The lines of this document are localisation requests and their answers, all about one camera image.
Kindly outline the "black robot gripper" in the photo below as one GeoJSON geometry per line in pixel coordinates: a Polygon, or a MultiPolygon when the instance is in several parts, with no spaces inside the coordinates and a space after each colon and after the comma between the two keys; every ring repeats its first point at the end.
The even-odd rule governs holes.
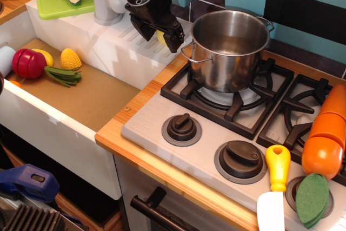
{"type": "Polygon", "coordinates": [[[171,53],[176,53],[184,42],[184,31],[177,18],[171,13],[172,0],[127,0],[134,28],[150,41],[157,30],[164,30],[164,40],[171,53]]]}

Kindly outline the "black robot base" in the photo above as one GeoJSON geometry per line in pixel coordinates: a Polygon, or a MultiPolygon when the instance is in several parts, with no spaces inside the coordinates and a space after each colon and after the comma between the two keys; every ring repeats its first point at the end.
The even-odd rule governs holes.
{"type": "Polygon", "coordinates": [[[1,230],[83,230],[58,212],[28,207],[1,209],[1,230]]]}

